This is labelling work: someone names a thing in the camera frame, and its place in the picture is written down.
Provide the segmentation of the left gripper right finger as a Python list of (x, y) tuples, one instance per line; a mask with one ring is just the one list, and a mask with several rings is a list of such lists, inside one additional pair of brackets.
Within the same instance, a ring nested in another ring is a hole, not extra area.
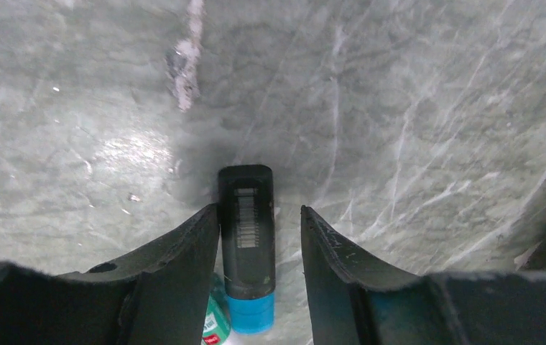
[(301, 208), (315, 344), (546, 344), (546, 271), (413, 275)]

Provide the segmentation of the green white glue stick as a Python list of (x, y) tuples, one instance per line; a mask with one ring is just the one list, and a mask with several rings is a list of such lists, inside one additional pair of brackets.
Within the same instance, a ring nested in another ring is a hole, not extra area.
[(202, 334), (202, 345), (232, 344), (226, 292), (223, 281), (214, 273), (210, 281), (210, 295)]

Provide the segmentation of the blue capped marker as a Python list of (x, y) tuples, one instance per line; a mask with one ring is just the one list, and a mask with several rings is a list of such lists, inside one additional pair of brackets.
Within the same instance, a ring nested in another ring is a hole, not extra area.
[(231, 327), (244, 335), (268, 331), (276, 289), (272, 170), (265, 165), (221, 169), (218, 219)]

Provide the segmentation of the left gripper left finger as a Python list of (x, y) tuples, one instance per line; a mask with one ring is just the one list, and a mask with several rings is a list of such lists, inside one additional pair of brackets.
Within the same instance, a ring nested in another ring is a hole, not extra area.
[(199, 344), (217, 208), (87, 272), (0, 262), (0, 344)]

